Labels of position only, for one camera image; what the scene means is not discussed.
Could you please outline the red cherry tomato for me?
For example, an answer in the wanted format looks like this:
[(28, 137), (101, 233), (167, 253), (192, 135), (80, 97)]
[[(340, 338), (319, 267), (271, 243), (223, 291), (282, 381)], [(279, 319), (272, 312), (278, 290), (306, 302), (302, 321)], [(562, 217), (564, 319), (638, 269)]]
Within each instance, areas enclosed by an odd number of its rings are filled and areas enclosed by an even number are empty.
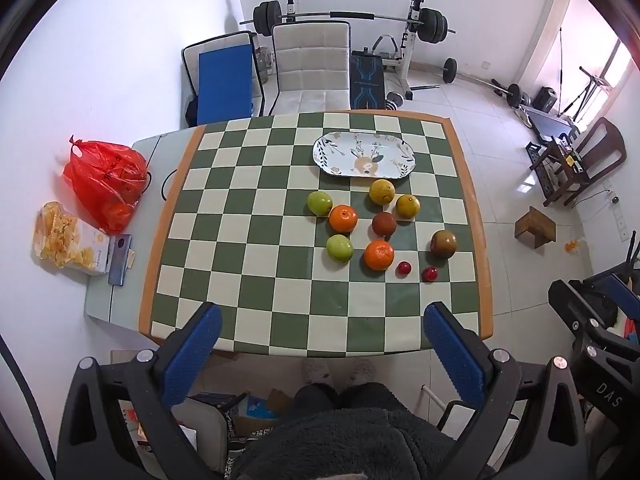
[(400, 263), (398, 263), (396, 271), (400, 276), (407, 276), (411, 273), (412, 266), (410, 263), (408, 263), (408, 261), (401, 261)]
[(438, 279), (438, 269), (435, 268), (434, 266), (429, 266), (428, 268), (423, 270), (422, 280), (424, 282), (433, 283), (437, 279)]

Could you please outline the orange tangerine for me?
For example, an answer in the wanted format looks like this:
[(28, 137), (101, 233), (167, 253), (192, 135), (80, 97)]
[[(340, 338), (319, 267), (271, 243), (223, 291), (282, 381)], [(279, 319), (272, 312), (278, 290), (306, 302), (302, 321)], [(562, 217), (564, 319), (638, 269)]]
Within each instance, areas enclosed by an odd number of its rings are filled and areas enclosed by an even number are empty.
[(337, 205), (332, 208), (329, 214), (329, 225), (331, 229), (340, 234), (351, 233), (358, 223), (356, 210), (348, 205)]
[(394, 262), (395, 251), (386, 240), (372, 240), (364, 250), (362, 258), (370, 270), (383, 272)]

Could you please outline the dark red brown fruit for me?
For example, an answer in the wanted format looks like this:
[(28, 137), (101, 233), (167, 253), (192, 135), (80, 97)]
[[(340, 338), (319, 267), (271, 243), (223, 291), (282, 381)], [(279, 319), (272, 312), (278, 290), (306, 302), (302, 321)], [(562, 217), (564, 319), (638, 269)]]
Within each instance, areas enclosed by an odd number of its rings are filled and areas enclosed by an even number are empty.
[(389, 212), (379, 212), (371, 222), (372, 230), (377, 236), (389, 238), (397, 229), (397, 221)]

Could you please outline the yellow orange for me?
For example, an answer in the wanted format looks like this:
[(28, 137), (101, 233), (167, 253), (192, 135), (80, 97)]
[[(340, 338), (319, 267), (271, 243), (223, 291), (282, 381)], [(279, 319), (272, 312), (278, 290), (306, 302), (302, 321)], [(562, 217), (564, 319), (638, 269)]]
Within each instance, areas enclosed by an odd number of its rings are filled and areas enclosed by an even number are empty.
[(420, 200), (411, 194), (401, 195), (396, 202), (396, 214), (404, 220), (416, 218), (421, 209)]
[(390, 204), (396, 195), (395, 185), (390, 180), (378, 179), (371, 183), (369, 197), (375, 205)]

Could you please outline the green apple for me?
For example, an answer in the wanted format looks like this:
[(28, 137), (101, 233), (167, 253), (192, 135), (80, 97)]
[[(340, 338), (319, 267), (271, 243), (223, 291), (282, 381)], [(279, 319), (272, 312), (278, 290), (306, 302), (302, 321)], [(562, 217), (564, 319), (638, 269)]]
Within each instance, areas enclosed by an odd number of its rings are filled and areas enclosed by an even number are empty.
[(349, 262), (354, 254), (350, 239), (343, 234), (334, 234), (326, 241), (326, 251), (336, 262)]
[(326, 217), (333, 208), (333, 200), (328, 193), (314, 191), (307, 196), (307, 207), (317, 217)]

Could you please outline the blue smartphone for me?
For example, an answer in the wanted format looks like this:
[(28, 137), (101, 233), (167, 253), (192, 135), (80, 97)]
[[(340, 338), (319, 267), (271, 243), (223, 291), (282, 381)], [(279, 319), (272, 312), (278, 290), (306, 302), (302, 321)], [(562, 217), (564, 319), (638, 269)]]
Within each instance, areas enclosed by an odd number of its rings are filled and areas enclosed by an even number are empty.
[(122, 286), (125, 283), (131, 242), (130, 234), (120, 234), (112, 239), (107, 278), (108, 284), (112, 286)]

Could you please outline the person in dark fleece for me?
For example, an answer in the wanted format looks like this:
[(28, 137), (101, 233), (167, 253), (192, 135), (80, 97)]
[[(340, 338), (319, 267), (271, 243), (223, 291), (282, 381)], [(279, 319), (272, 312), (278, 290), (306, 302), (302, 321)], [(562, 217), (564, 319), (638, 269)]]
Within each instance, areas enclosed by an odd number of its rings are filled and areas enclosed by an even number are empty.
[(322, 359), (268, 434), (234, 461), (232, 479), (431, 479), (456, 441), (412, 414), (360, 360), (336, 390)]

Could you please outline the small wooden stool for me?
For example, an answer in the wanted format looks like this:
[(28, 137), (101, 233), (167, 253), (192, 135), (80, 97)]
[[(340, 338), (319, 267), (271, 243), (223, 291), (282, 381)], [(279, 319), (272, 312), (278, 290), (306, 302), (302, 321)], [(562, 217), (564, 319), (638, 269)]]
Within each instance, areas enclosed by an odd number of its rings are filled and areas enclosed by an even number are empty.
[(514, 224), (514, 238), (524, 236), (531, 248), (539, 249), (556, 241), (556, 224), (537, 208), (530, 206)]

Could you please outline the chips snack box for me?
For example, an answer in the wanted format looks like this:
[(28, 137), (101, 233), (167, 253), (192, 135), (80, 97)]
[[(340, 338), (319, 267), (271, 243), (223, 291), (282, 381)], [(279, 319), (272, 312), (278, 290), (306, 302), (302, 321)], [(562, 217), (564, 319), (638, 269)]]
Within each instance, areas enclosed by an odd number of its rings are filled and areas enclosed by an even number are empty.
[(46, 203), (38, 212), (32, 247), (38, 258), (60, 269), (105, 274), (110, 246), (107, 234), (70, 214), (59, 202)]

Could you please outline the green white checkered tablecloth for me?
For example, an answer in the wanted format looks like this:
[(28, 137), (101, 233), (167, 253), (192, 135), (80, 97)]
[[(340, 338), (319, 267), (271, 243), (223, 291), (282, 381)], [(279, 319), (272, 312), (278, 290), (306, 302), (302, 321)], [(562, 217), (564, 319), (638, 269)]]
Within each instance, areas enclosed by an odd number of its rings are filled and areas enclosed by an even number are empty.
[[(314, 141), (330, 131), (390, 133), (416, 155), (407, 177), (390, 180), (385, 206), (370, 200), (378, 179), (335, 177), (312, 160)], [(441, 301), (482, 337), (494, 330), (486, 238), (474, 184), (450, 120), (416, 113), (310, 113), (235, 119), (186, 132), (169, 166), (170, 183), (153, 214), (138, 329), (162, 339), (186, 325), (204, 301), (222, 312), (220, 351), (273, 356), (358, 356), (424, 349), (424, 308)], [(356, 210), (347, 236), (354, 254), (336, 262), (326, 251), (334, 234), (307, 207), (321, 190), (333, 207)], [(420, 200), (416, 218), (396, 214), (401, 195)], [(389, 212), (395, 233), (384, 238), (372, 219)], [(458, 250), (430, 252), (432, 235), (449, 230)], [(363, 252), (372, 240), (395, 251), (383, 272)], [(412, 271), (397, 274), (401, 261)], [(422, 280), (429, 266), (433, 283)]]

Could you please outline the red plastic bag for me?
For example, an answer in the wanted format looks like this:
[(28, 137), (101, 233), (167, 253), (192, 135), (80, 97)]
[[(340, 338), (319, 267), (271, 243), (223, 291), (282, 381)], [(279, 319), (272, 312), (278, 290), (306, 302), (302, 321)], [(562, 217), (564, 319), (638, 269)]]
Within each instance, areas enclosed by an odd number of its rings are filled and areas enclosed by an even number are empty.
[(126, 230), (148, 184), (146, 160), (133, 148), (73, 136), (63, 177), (96, 226), (110, 235)]

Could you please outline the dark wooden chair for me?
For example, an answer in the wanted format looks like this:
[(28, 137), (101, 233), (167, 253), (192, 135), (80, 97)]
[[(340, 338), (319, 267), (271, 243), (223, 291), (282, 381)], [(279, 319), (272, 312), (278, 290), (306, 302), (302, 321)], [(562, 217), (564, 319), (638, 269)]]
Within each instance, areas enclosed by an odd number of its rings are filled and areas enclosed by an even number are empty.
[(582, 135), (577, 145), (567, 136), (552, 139), (545, 146), (526, 146), (529, 169), (537, 175), (548, 207), (566, 195), (564, 206), (575, 203), (578, 196), (608, 177), (627, 159), (620, 129), (608, 118), (598, 118)]

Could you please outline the oval floral ceramic plate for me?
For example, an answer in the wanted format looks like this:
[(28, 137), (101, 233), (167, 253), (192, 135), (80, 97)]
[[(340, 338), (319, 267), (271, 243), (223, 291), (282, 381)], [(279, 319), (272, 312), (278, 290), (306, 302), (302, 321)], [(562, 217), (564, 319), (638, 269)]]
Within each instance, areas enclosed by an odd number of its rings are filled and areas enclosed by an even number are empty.
[(311, 156), (335, 177), (399, 180), (416, 168), (413, 148), (390, 133), (330, 131), (314, 141)]

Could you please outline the blue cushioned chair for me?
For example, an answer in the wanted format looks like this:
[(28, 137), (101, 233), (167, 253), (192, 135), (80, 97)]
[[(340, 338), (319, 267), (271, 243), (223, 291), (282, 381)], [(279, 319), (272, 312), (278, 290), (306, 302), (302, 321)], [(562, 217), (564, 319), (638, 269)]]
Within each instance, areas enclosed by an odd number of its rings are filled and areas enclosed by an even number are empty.
[(192, 99), (189, 127), (262, 117), (265, 92), (259, 78), (254, 32), (240, 30), (191, 44), (181, 51)]

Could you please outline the floor barbell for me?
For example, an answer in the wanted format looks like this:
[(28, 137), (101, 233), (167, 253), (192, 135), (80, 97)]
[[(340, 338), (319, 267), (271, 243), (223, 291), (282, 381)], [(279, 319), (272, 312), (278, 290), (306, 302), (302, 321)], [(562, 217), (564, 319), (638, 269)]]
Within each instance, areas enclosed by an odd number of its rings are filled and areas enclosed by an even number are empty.
[(447, 58), (442, 66), (442, 81), (445, 84), (452, 84), (459, 76), (465, 80), (481, 84), (498, 92), (500, 96), (506, 99), (506, 104), (511, 108), (518, 108), (522, 102), (523, 92), (518, 84), (510, 84), (509, 87), (503, 87), (496, 82), (490, 82), (484, 79), (480, 79), (474, 76), (465, 75), (458, 72), (458, 63), (454, 58)]

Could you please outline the white squat rack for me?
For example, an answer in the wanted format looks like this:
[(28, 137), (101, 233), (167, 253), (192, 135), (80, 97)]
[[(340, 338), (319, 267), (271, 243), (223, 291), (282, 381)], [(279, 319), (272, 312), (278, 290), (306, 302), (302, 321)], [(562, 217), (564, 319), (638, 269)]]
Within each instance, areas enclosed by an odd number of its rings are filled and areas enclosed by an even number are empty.
[[(408, 73), (411, 63), (411, 57), (413, 55), (414, 47), (416, 46), (416, 40), (418, 39), (418, 27), (421, 6), (424, 0), (410, 0), (408, 16), (405, 19), (405, 29), (402, 33), (400, 43), (398, 44), (393, 36), (381, 35), (378, 40), (372, 46), (371, 52), (382, 58), (382, 65), (384, 70), (390, 68), (398, 79), (401, 93), (406, 100), (413, 99), (413, 90), (408, 83)], [(394, 52), (390, 54), (384, 54), (378, 52), (378, 46), (385, 39), (392, 40), (392, 46)]]

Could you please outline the black blue weight bench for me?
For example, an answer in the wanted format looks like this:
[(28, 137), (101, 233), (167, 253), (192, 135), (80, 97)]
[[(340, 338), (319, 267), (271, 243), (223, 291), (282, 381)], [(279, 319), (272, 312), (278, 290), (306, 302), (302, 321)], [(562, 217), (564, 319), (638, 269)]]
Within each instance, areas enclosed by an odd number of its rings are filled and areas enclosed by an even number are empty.
[(385, 87), (382, 58), (352, 51), (349, 67), (350, 108), (352, 110), (384, 110)]

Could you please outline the white padded chair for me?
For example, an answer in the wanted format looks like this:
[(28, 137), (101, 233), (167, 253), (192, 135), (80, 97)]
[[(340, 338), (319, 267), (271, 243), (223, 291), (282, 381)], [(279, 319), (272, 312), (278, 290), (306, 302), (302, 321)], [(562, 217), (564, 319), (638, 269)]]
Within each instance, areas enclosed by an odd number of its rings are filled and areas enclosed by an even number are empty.
[(350, 107), (350, 40), (345, 21), (273, 27), (277, 96), (270, 113), (340, 112)]

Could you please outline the barbell on rack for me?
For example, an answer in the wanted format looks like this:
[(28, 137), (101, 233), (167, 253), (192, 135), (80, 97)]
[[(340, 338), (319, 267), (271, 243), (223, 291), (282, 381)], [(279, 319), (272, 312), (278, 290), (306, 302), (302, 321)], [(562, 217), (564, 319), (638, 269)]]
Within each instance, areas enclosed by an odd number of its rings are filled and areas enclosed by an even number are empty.
[(417, 18), (398, 18), (368, 12), (352, 11), (320, 11), (320, 12), (293, 12), (284, 14), (277, 0), (262, 2), (255, 6), (253, 17), (250, 20), (241, 22), (241, 25), (252, 25), (256, 34), (268, 37), (272, 34), (273, 27), (284, 22), (294, 23), (296, 18), (335, 18), (336, 20), (360, 20), (360, 21), (391, 21), (405, 23), (409, 26), (410, 32), (415, 32), (419, 39), (428, 44), (439, 44), (443, 42), (449, 34), (457, 32), (448, 25), (448, 20), (442, 12), (422, 8), (418, 12)]

